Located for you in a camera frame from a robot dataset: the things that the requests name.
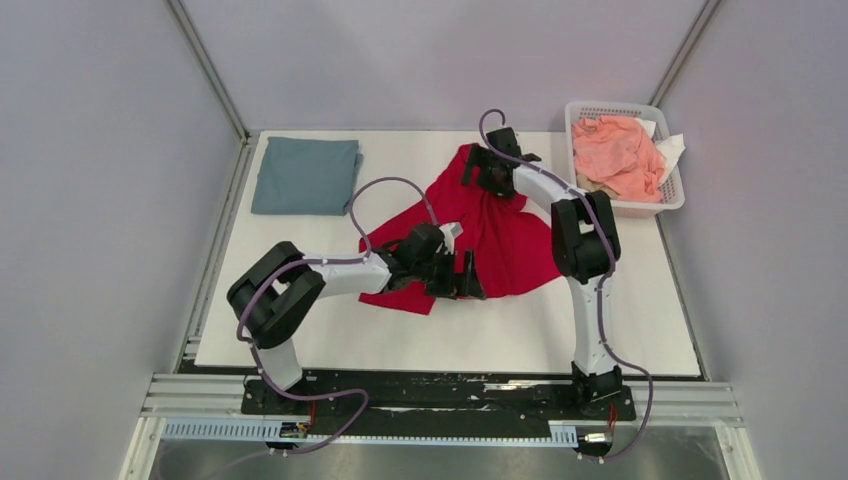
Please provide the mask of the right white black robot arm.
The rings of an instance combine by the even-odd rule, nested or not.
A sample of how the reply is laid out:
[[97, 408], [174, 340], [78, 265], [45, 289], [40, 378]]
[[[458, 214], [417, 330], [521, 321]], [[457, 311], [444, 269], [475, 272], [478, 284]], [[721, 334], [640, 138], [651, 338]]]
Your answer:
[[584, 417], [596, 417], [622, 390], [622, 372], [609, 353], [603, 314], [609, 307], [604, 284], [620, 258], [609, 197], [569, 184], [533, 154], [524, 154], [510, 127], [481, 132], [463, 171], [462, 183], [492, 194], [520, 194], [551, 218], [552, 258], [568, 281], [573, 302], [576, 346], [572, 361], [571, 403]]

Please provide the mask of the red t shirt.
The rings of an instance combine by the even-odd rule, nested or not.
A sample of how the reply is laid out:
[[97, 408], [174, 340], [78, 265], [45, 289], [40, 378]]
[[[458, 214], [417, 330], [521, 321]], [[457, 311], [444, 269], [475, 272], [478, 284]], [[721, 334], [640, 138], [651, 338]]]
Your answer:
[[[472, 147], [461, 145], [426, 196], [440, 223], [458, 222], [463, 233], [456, 240], [459, 257], [455, 269], [463, 267], [462, 252], [472, 250], [478, 278], [486, 299], [522, 295], [560, 277], [552, 256], [551, 229], [533, 213], [523, 211], [525, 196], [497, 197], [461, 177]], [[423, 201], [390, 218], [369, 233], [374, 246], [405, 237], [413, 227], [430, 221]], [[436, 297], [425, 294], [425, 286], [413, 282], [401, 291], [380, 295], [361, 294], [359, 302], [409, 313], [429, 315]]]

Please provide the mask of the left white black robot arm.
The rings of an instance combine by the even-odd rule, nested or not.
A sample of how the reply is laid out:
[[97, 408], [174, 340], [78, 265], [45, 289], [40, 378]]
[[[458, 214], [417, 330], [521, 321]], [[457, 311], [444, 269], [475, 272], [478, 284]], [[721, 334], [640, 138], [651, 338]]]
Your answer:
[[249, 345], [270, 378], [267, 399], [279, 412], [297, 412], [306, 399], [293, 336], [320, 299], [391, 294], [420, 285], [429, 298], [484, 299], [473, 251], [460, 251], [456, 223], [422, 223], [406, 236], [362, 254], [308, 256], [289, 241], [261, 257], [229, 289], [236, 337]]

